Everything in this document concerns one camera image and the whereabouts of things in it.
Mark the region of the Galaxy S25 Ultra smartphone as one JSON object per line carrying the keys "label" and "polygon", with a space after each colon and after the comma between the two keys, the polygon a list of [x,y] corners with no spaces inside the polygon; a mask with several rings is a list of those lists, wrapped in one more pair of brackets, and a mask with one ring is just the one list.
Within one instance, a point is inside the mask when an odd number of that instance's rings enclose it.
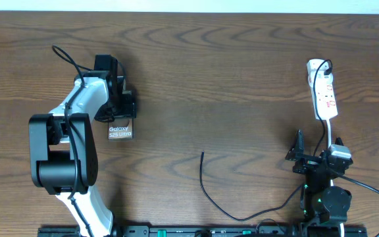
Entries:
{"label": "Galaxy S25 Ultra smartphone", "polygon": [[129,140],[134,137],[134,120],[132,118],[118,118],[108,123],[108,139]]}

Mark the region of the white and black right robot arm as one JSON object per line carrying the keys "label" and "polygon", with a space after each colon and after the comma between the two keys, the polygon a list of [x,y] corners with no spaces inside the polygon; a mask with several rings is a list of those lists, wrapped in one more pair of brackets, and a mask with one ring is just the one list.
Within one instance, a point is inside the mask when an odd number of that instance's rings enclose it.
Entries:
{"label": "white and black right robot arm", "polygon": [[302,131],[298,130],[286,160],[293,161],[294,173],[305,176],[301,194],[304,221],[298,225],[301,236],[343,236],[347,212],[351,205],[351,192],[333,185],[338,174],[353,164],[348,147],[340,138],[319,156],[304,153]]}

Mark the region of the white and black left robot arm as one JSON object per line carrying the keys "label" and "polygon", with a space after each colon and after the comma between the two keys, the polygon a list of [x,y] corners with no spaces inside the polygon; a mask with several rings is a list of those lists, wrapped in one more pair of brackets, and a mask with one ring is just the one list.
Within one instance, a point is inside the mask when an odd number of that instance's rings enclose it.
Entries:
{"label": "white and black left robot arm", "polygon": [[115,69],[81,72],[65,100],[29,120],[35,186],[62,201],[77,226],[43,226],[38,236],[122,236],[123,228],[95,184],[98,158],[91,124],[125,117],[131,93]]}

